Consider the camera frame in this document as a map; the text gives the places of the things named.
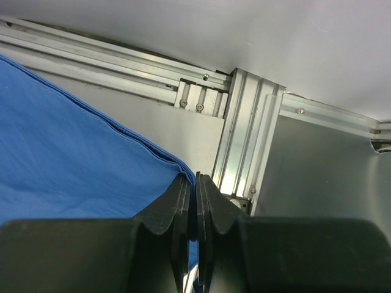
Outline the blue surgical drape cloth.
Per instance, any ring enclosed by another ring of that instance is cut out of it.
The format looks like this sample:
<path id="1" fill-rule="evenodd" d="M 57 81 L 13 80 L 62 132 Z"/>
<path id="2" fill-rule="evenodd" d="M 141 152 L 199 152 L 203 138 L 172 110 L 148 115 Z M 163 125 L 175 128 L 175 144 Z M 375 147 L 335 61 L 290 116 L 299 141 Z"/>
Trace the blue surgical drape cloth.
<path id="1" fill-rule="evenodd" d="M 1 222 L 128 218 L 179 174 L 179 158 L 1 57 Z"/>

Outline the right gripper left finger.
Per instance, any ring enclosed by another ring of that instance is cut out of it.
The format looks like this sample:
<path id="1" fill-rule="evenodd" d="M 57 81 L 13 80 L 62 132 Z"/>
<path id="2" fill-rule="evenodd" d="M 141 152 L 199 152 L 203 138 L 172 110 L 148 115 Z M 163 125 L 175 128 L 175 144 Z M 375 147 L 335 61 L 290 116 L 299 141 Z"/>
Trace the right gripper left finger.
<path id="1" fill-rule="evenodd" d="M 130 219 L 14 220 L 1 227 L 2 292 L 181 292 L 191 184 L 177 176 Z"/>

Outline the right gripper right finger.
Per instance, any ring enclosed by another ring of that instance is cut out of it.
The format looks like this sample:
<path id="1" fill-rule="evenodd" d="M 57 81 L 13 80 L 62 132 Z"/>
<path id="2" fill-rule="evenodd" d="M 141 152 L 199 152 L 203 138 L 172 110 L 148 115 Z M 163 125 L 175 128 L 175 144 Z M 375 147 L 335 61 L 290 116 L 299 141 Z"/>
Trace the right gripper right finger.
<path id="1" fill-rule="evenodd" d="M 196 175 L 205 292 L 389 292 L 390 245 L 372 222 L 251 217 Z"/>

